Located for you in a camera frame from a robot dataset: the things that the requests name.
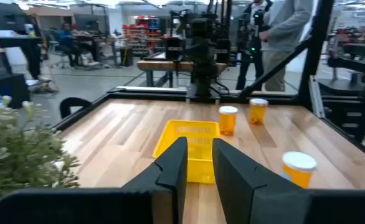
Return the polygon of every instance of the wooden table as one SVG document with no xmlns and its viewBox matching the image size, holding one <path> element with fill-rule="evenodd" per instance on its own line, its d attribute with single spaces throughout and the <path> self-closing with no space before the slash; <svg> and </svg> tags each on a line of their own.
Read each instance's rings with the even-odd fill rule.
<svg viewBox="0 0 365 224">
<path fill-rule="evenodd" d="M 177 101 L 108 100 L 66 129 L 64 149 L 80 159 L 82 187 L 121 187 L 154 159 L 152 151 L 169 119 L 218 121 L 220 105 Z M 264 126 L 248 125 L 248 105 L 234 105 L 231 145 L 274 172 L 282 154 L 301 151 L 318 168 L 310 187 L 365 189 L 365 154 L 300 106 L 269 106 Z M 188 183 L 184 223 L 225 223 L 216 185 Z"/>
<path fill-rule="evenodd" d="M 166 53 L 161 53 L 154 58 L 164 59 L 166 57 Z M 216 63 L 219 74 L 222 73 L 226 68 L 227 64 L 225 63 Z M 179 72 L 191 72 L 194 64 L 192 62 L 179 62 L 177 65 L 177 69 Z M 154 87 L 153 82 L 153 71 L 165 71 L 171 72 L 169 74 L 170 79 L 170 87 L 173 87 L 173 72 L 176 70 L 176 64 L 172 61 L 165 60 L 140 60 L 137 62 L 137 67 L 146 72 L 146 86 Z"/>
</svg>

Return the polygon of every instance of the orange cup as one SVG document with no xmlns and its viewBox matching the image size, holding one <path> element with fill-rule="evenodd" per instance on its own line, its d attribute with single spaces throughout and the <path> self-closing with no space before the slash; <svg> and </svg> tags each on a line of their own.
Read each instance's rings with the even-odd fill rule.
<svg viewBox="0 0 365 224">
<path fill-rule="evenodd" d="M 317 167 L 315 159 L 302 152 L 286 152 L 282 160 L 282 176 L 300 187 L 307 188 Z"/>
<path fill-rule="evenodd" d="M 250 100 L 250 111 L 249 111 L 249 123 L 250 124 L 263 124 L 265 111 L 268 106 L 268 101 L 255 98 Z"/>
<path fill-rule="evenodd" d="M 234 135 L 235 122 L 237 120 L 238 108 L 233 106 L 222 106 L 220 113 L 220 132 L 226 136 Z"/>
</svg>

